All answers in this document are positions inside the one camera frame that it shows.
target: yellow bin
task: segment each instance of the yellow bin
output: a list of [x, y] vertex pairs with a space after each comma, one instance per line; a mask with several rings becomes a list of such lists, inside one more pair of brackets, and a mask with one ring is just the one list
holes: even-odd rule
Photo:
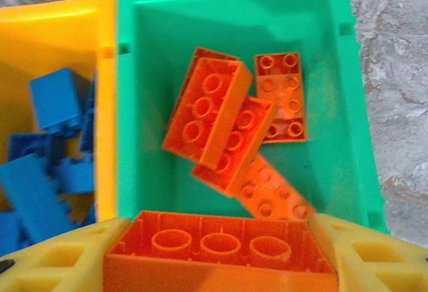
[[[0, 8], [0, 163], [6, 160], [10, 134], [37, 131], [29, 80], [63, 67], [90, 80], [98, 69], [94, 150], [100, 221], [116, 216], [115, 13], [116, 0], [68, 0]], [[68, 144], [70, 155], [79, 156], [78, 142], [75, 138]], [[77, 210], [76, 205], [88, 205], [83, 200], [71, 198]], [[0, 210], [5, 209], [7, 201], [0, 192]]]

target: orange building block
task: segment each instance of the orange building block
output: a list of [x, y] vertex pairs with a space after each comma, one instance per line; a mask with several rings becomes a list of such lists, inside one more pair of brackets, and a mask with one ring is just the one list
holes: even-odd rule
[[104, 257], [104, 292], [337, 292], [306, 223], [141, 212]]
[[192, 175], [222, 194], [236, 195], [275, 114], [271, 101], [246, 97], [217, 168], [197, 164]]
[[264, 142], [307, 140], [300, 54], [257, 55], [255, 68], [257, 96], [278, 106]]
[[306, 221], [315, 208], [258, 154], [251, 163], [238, 201], [257, 218]]
[[193, 75], [193, 72], [195, 71], [196, 64], [201, 57], [208, 57], [208, 58], [215, 58], [215, 59], [224, 59], [224, 60], [238, 60], [239, 58], [232, 55], [227, 55], [226, 53], [221, 53], [219, 51], [211, 50], [205, 47], [196, 47], [195, 51], [193, 52], [192, 60], [190, 61], [189, 68], [187, 69], [187, 73], [185, 76], [185, 80], [181, 86], [179, 95], [177, 97], [177, 100], [175, 102], [173, 112], [171, 114], [171, 117], [169, 119], [167, 127], [171, 124], [174, 115], [177, 111], [177, 108], [179, 107], [181, 98], [183, 98], [183, 94], [185, 93], [186, 87], [189, 84], [189, 81]]
[[250, 84], [242, 61], [200, 58], [163, 148], [216, 168]]

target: concrete floor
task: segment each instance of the concrete floor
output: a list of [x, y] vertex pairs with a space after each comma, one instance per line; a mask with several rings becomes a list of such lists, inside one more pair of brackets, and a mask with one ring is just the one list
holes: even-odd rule
[[387, 224], [428, 248], [428, 0], [351, 1]]

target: green plastic container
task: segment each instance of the green plastic container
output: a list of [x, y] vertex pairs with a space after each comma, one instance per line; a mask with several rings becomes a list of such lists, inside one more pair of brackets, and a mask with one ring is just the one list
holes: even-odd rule
[[119, 0], [118, 19], [119, 216], [249, 216], [161, 149], [166, 124], [195, 47], [250, 70], [257, 53], [299, 51], [308, 141], [260, 151], [318, 212], [387, 231], [349, 0]]

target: gray floor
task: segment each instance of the gray floor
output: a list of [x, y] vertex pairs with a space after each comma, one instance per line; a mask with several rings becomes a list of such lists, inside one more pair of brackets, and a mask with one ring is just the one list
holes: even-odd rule
[[428, 248], [428, 0], [351, 1], [387, 223]]

